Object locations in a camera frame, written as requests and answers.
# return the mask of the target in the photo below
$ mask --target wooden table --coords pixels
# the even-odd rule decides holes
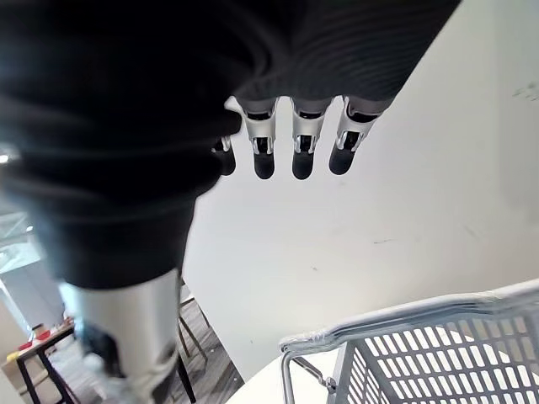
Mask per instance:
[[[57,331],[52,332],[46,340],[40,342],[34,341],[34,345],[32,345],[30,348],[19,352],[19,356],[17,357],[17,366],[19,367],[20,373],[23,376],[24,383],[26,384],[26,388],[28,389],[28,393],[30,394],[30,397],[32,398],[32,402],[34,404],[40,404],[41,401],[40,398],[37,396],[37,393],[35,392],[35,387],[32,383],[32,379],[29,376],[28,370],[26,369],[25,362],[36,355],[40,358],[41,362],[45,366],[47,373],[49,374],[49,377],[51,378],[52,382],[55,384],[56,388],[61,394],[61,400],[59,402],[65,402],[66,404],[74,404],[73,399],[69,396],[69,393],[67,392],[65,381],[58,374],[58,372],[56,372],[50,360],[45,355],[45,351],[48,348],[58,343],[62,339],[72,335],[73,333],[73,325],[62,327]]]

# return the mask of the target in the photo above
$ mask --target floor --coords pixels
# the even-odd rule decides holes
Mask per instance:
[[[187,332],[184,337],[191,358],[184,359],[191,385],[195,392],[197,403],[224,404],[242,385],[243,380],[216,334],[205,324],[199,308],[191,303],[182,309],[182,317],[189,325],[193,334],[208,356],[208,363],[196,350]],[[71,343],[51,355],[51,362],[61,373],[67,384],[75,391],[82,404],[120,404],[119,401],[106,397],[99,388],[95,376],[82,367],[82,358],[78,344]],[[170,402],[174,404],[189,404],[189,398],[176,377]]]

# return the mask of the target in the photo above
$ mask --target robotic hand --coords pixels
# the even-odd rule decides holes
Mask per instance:
[[[161,403],[178,358],[176,279],[196,198],[235,167],[244,112],[261,178],[292,98],[307,178],[330,100],[343,174],[458,0],[9,0],[0,5],[3,188],[30,214],[85,362]]]

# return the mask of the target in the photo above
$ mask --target white wall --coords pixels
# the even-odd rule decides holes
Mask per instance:
[[[0,371],[0,404],[24,404],[8,377]]]
[[[63,322],[64,305],[44,260],[0,274],[0,280],[30,327]]]
[[[2,300],[0,300],[0,329],[2,330],[2,335],[0,336],[0,364],[2,364],[8,354],[16,351],[19,345],[28,340],[23,329],[19,327],[19,324],[17,324]]]
[[[464,1],[343,177],[328,170],[340,102],[307,181],[288,100],[271,180],[233,139],[237,171],[200,199],[184,270],[244,378],[285,335],[538,275],[539,100],[515,95],[539,86],[538,21],[534,0]]]

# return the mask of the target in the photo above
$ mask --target table leg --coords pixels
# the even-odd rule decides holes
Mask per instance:
[[[75,401],[75,404],[82,404],[81,401],[78,399],[77,395],[75,394],[75,391],[73,391],[72,388],[68,385],[68,383],[66,383],[64,378],[61,377],[61,375],[58,372],[56,372],[56,375],[58,376],[58,379],[60,380],[61,385],[66,387],[67,394],[69,394],[72,397],[73,401]]]
[[[190,358],[191,354],[189,353],[189,350],[187,349],[187,343],[185,343],[184,334],[182,333],[182,329],[179,326],[179,319],[178,319],[178,334],[179,334],[179,341],[182,343],[182,347],[184,347],[185,356],[187,356],[187,358]]]
[[[54,369],[51,362],[46,357],[45,352],[43,350],[39,350],[37,354],[40,357],[41,362],[45,366],[45,369],[47,369],[47,372],[49,373],[49,377],[51,378],[52,382],[55,384],[56,388],[60,392],[62,400],[66,404],[75,404],[72,398],[69,396],[69,393],[67,393],[66,387],[62,384],[61,378],[56,372],[56,369]]]
[[[34,383],[32,383],[32,379],[30,378],[30,375],[28,374],[28,370],[26,369],[26,364],[23,360],[17,361],[17,366],[19,367],[20,374],[23,376],[24,383],[26,384],[26,389],[28,390],[28,393],[30,394],[30,398],[32,399],[32,402],[34,404],[41,404],[40,398],[37,396],[37,393],[35,392]]]
[[[204,318],[205,324],[208,326],[208,328],[211,328],[210,322],[208,322],[208,319],[206,318],[206,316],[205,316],[204,312],[202,311],[202,309],[200,308],[200,306],[199,306],[199,310],[200,310],[200,314]]]
[[[191,382],[189,381],[189,375],[187,375],[187,369],[185,368],[184,361],[182,361],[181,357],[178,357],[178,376],[179,376],[179,379],[182,380],[182,384],[184,385],[185,392],[187,393],[187,396],[189,397],[189,401],[191,401],[192,404],[196,403],[196,397],[195,397],[195,393],[193,392],[193,386],[191,385]]]

